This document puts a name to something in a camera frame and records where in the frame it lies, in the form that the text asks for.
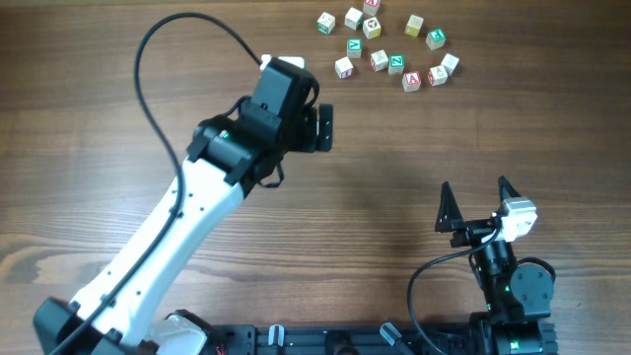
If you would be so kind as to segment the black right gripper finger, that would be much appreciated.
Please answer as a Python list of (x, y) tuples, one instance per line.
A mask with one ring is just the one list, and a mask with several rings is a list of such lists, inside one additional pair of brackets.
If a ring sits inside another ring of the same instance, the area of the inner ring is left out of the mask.
[(441, 186), (441, 199), (435, 231), (440, 233), (454, 232), (464, 227), (463, 217), (459, 211), (456, 199), (448, 181)]
[(500, 205), (498, 213), (507, 213), (509, 210), (515, 209), (521, 203), (521, 195), (510, 184), (505, 176), (498, 178)]

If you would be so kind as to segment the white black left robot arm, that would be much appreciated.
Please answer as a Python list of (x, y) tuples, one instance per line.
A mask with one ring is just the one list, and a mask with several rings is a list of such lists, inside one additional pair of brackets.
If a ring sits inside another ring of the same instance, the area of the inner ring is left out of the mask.
[(261, 58), (252, 96), (202, 121), (159, 204), (114, 260), (70, 302), (49, 298), (34, 327), (46, 354), (202, 354), (212, 328), (197, 316), (154, 314), (205, 238), (290, 151), (327, 152), (332, 107), (299, 56)]

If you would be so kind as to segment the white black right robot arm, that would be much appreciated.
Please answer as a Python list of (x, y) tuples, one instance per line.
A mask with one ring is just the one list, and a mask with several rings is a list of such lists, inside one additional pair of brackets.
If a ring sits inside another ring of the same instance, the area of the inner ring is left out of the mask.
[(441, 188), (435, 230), (451, 232), (451, 246), (475, 250), (469, 257), (487, 310), (469, 318), (471, 354), (557, 354), (551, 316), (556, 273), (537, 257), (516, 258), (512, 243), (526, 236), (537, 219), (533, 202), (505, 177), (498, 178), (500, 205), (487, 219), (466, 221), (448, 182)]

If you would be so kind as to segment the red A top block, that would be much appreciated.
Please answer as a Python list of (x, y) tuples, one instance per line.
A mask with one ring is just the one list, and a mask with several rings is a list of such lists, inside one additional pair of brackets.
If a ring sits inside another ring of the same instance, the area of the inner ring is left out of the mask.
[(402, 87), (405, 92), (414, 92), (420, 89), (422, 77), (418, 71), (405, 72), (402, 76)]

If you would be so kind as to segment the green Z top block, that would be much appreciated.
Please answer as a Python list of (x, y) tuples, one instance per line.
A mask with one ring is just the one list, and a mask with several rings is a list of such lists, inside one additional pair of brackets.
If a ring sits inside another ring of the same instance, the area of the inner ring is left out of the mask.
[(404, 66), (404, 56), (402, 54), (393, 54), (389, 57), (387, 72), (389, 75), (402, 74)]

